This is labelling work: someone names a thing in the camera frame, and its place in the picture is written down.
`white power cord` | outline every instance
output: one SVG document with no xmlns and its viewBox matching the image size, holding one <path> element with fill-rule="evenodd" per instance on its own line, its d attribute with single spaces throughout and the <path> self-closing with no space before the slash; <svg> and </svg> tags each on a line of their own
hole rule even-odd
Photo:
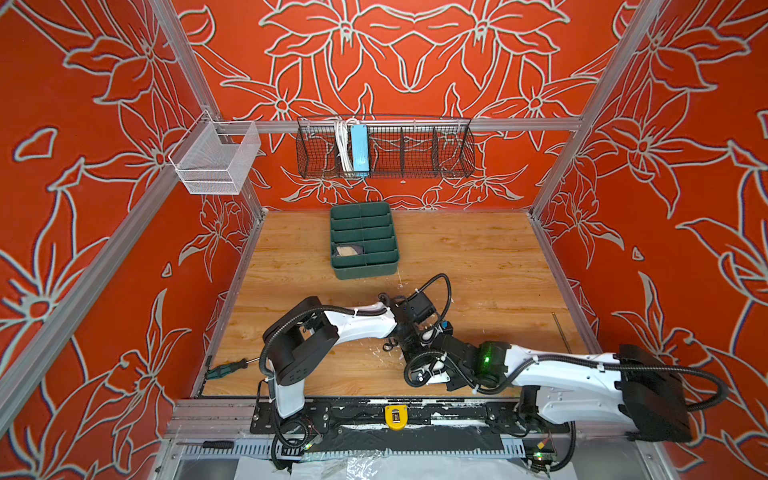
<svg viewBox="0 0 768 480">
<path fill-rule="evenodd" d="M 346 121 L 339 119 L 334 122 L 334 128 L 336 130 L 336 146 L 339 148 L 339 156 L 341 157 L 341 168 L 345 172 L 352 172 L 355 170 L 352 165 L 352 159 L 349 158 L 347 147 L 349 145 L 349 126 L 351 124 L 360 123 L 356 118 L 350 118 Z"/>
</svg>

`white mesh basket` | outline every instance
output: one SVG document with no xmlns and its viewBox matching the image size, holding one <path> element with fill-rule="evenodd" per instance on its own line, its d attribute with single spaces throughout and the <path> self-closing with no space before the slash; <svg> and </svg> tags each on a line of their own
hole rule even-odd
<svg viewBox="0 0 768 480">
<path fill-rule="evenodd" d="M 259 153 L 261 138 L 255 123 L 250 122 L 239 144 L 222 143 L 227 136 L 217 133 L 216 124 L 204 112 L 183 142 L 189 147 L 179 146 L 170 156 L 191 194 L 238 194 Z"/>
</svg>

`green storage box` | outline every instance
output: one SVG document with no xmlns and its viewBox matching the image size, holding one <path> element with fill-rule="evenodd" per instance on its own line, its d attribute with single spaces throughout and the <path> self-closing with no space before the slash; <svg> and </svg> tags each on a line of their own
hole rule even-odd
<svg viewBox="0 0 768 480">
<path fill-rule="evenodd" d="M 337 247 L 357 245 L 362 255 L 335 257 Z M 397 250 L 392 212 L 386 202 L 337 205 L 331 208 L 331 266 L 339 280 L 397 273 Z"/>
</svg>

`tape measure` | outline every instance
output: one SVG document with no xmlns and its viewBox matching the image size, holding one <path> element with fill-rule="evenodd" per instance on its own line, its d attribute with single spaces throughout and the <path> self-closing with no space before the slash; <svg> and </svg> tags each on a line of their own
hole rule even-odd
<svg viewBox="0 0 768 480">
<path fill-rule="evenodd" d="M 402 430 L 408 425 L 408 406 L 390 405 L 384 408 L 384 419 L 392 430 Z"/>
</svg>

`red wall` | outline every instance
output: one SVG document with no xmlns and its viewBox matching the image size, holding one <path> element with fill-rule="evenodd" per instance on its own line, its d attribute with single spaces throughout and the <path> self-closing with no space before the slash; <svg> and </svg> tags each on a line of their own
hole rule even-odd
<svg viewBox="0 0 768 480">
<path fill-rule="evenodd" d="M 287 121 L 578 116 L 637 2 L 174 4 L 224 117 Z M 477 135 L 478 170 L 463 180 L 346 181 L 297 177 L 294 140 L 271 134 L 251 181 L 262 204 L 280 210 L 381 198 L 397 208 L 527 208 L 567 137 Z"/>
<path fill-rule="evenodd" d="M 142 0 L 0 11 L 3 372 L 200 111 Z M 0 476 L 146 476 L 253 223 L 242 197 L 177 185 L 0 439 Z"/>
<path fill-rule="evenodd" d="M 667 3 L 542 219 L 604 349 L 731 384 L 669 448 L 684 478 L 768 476 L 767 25 L 765 2 Z"/>
</svg>

